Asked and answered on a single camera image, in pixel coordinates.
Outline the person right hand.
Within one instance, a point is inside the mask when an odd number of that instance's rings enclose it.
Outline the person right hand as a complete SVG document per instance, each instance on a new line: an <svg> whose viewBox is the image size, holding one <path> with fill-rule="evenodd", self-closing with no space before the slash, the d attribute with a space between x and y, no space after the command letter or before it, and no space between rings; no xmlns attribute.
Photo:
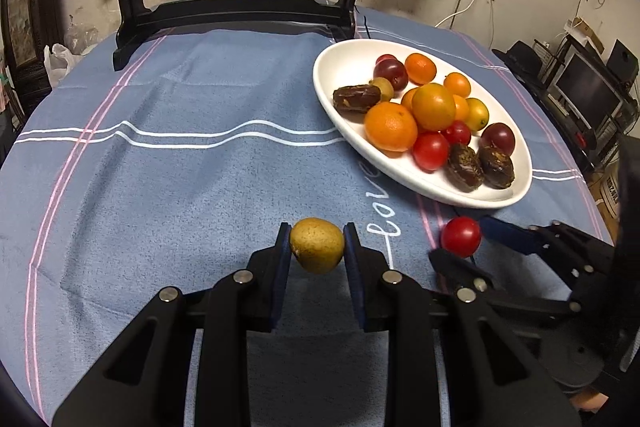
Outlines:
<svg viewBox="0 0 640 427"><path fill-rule="evenodd" d="M574 405L575 409L587 412L597 412L605 405L606 401L608 401L608 396L593 388L582 389L581 392L570 398L570 403Z"/></svg>

